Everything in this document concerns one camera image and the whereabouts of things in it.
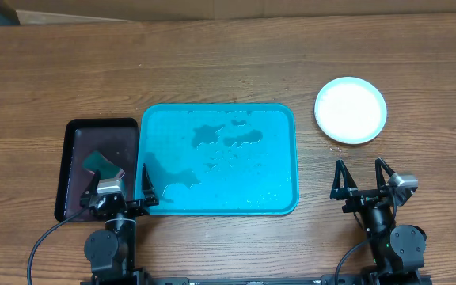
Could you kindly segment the light blue plate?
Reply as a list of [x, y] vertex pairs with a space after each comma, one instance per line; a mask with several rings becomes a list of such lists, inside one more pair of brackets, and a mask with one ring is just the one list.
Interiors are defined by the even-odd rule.
[[370, 142], [382, 132], [388, 110], [376, 86], [361, 78], [341, 77], [320, 89], [313, 114], [318, 127], [329, 138], [359, 145]]

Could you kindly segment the green and pink sponge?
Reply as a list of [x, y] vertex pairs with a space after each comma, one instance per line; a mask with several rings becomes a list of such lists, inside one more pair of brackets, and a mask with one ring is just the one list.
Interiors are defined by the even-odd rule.
[[103, 154], [98, 151], [94, 151], [89, 154], [82, 163], [82, 167], [92, 174], [99, 172], [102, 180], [122, 178], [125, 174], [122, 168], [110, 162]]

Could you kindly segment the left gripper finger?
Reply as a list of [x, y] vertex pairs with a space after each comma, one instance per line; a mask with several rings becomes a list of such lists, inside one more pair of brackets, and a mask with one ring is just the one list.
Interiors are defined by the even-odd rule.
[[154, 186], [150, 180], [150, 176], [146, 164], [142, 165], [142, 184], [141, 184], [142, 200], [147, 207], [159, 205], [159, 199], [156, 195]]
[[97, 186], [99, 184], [100, 179], [101, 179], [101, 172], [99, 170], [96, 170], [94, 172], [92, 180], [89, 182], [85, 191], [82, 193], [82, 197], [93, 195], [97, 190]]

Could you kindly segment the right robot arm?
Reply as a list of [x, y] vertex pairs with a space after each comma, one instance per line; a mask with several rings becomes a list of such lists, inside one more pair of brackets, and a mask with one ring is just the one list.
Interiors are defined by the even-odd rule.
[[[397, 225], [397, 209], [415, 194], [419, 183], [411, 173], [398, 173], [382, 159], [374, 162], [376, 188], [360, 190], [343, 161], [336, 162], [331, 200], [342, 200], [344, 213], [351, 213], [367, 238], [341, 258], [328, 284], [430, 284], [421, 275], [427, 235], [418, 226]], [[342, 275], [346, 260], [368, 245], [374, 264], [357, 275]]]

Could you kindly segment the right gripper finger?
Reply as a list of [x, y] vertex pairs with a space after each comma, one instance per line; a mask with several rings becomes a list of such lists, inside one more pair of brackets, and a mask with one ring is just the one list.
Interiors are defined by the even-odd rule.
[[336, 162], [335, 175], [330, 192], [331, 200], [350, 199], [358, 187], [342, 160]]
[[395, 174], [395, 171], [389, 167], [389, 165], [382, 158], [377, 158], [374, 162], [374, 166], [377, 188], [383, 189], [386, 186], [384, 173], [386, 173], [388, 177], [392, 177]]

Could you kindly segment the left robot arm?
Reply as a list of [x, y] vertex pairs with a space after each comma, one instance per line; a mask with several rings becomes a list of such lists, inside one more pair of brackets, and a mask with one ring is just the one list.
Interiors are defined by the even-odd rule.
[[135, 266], [136, 219], [159, 205], [147, 170], [142, 174], [142, 199], [127, 201], [123, 181], [119, 177], [104, 179], [98, 169], [81, 195], [82, 208], [104, 222], [104, 228], [94, 231], [85, 241], [84, 253], [92, 272], [88, 284], [153, 283], [144, 268]]

